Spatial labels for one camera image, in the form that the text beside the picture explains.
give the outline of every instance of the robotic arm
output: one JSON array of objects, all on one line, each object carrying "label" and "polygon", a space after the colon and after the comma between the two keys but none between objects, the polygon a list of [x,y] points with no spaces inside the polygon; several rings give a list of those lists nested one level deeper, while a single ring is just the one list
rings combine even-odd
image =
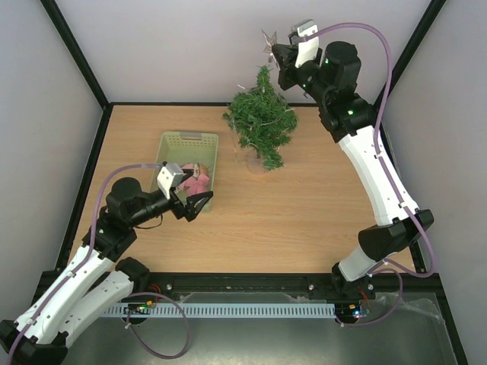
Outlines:
[{"label": "robotic arm", "polygon": [[[317,102],[321,123],[357,170],[374,210],[377,224],[359,232],[359,246],[333,266],[336,289],[341,291],[353,287],[350,283],[365,276],[378,262],[419,238],[405,207],[415,213],[425,230],[434,218],[428,209],[420,210],[407,193],[380,136],[379,148],[374,145],[376,111],[355,92],[361,67],[357,49],[347,42],[333,42],[323,56],[317,37],[298,43],[298,39],[317,31],[313,21],[304,21],[291,29],[290,45],[270,46],[279,66],[279,86],[287,90],[298,85]],[[399,203],[381,163],[385,163],[404,202]]]},{"label": "robotic arm", "polygon": [[[134,228],[139,224],[162,216],[166,211],[188,221],[198,216],[213,192],[192,195],[185,205],[174,192],[192,174],[192,170],[181,170],[175,163],[163,163],[158,174],[159,190],[152,193],[143,192],[136,179],[117,180],[97,220],[91,254],[89,230],[83,245],[48,291],[16,321],[0,322],[2,347],[9,352],[22,329],[30,325],[18,343],[14,359],[27,365],[60,364],[76,338],[107,308],[133,291],[143,291],[147,287],[149,270],[133,258],[121,260],[104,280],[100,277],[134,243],[137,238]],[[73,268],[88,254],[88,261],[74,274]],[[55,291],[63,281],[66,283]],[[32,320],[41,303],[51,295],[41,314]]]}]

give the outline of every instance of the gray floor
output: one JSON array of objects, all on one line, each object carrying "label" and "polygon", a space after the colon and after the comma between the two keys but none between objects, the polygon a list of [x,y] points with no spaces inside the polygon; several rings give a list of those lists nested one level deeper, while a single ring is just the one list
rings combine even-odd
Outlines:
[{"label": "gray floor", "polygon": [[[446,328],[430,300],[409,295],[389,319],[340,328],[332,319],[191,319],[189,352],[171,364],[453,364]],[[380,315],[393,297],[373,304]],[[181,319],[148,319],[136,328],[154,350],[175,354],[184,343]],[[77,340],[67,365],[157,364],[120,319],[98,319]]]}]

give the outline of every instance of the silver star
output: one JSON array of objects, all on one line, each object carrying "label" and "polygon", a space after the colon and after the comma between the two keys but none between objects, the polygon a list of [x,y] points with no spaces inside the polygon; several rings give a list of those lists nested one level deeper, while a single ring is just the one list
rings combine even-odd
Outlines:
[{"label": "silver star", "polygon": [[277,43],[277,33],[274,32],[272,37],[269,38],[269,36],[262,30],[262,33],[264,35],[264,40],[266,40],[266,48],[264,48],[264,52],[269,54],[269,58],[267,59],[268,63],[275,63],[275,66],[279,68],[279,64],[277,63],[277,59],[275,59],[274,54],[272,53],[272,46],[274,46]]}]

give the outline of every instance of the wooden tabletop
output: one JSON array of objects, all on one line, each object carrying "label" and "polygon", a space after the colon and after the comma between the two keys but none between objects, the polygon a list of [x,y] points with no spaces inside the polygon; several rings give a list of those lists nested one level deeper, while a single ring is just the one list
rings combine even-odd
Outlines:
[{"label": "wooden tabletop", "polygon": [[[88,231],[98,189],[109,173],[154,163],[164,132],[211,132],[219,136],[212,211],[191,223],[167,212],[161,227],[137,231],[123,257],[132,256],[151,271],[330,272],[358,245],[358,232],[373,225],[374,216],[357,173],[322,127],[317,109],[295,108],[298,128],[292,143],[281,148],[285,167],[263,176],[235,161],[224,110],[115,106],[74,249]],[[148,190],[152,173],[130,170],[116,178],[133,176]],[[413,268],[408,249],[395,259]]]}]

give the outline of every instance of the basket handle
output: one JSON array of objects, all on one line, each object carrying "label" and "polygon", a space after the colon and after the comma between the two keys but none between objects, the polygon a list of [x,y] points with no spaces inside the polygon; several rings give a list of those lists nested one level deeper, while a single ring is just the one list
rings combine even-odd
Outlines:
[{"label": "basket handle", "polygon": [[201,141],[203,139],[202,133],[198,132],[180,132],[181,139],[192,139]]}]

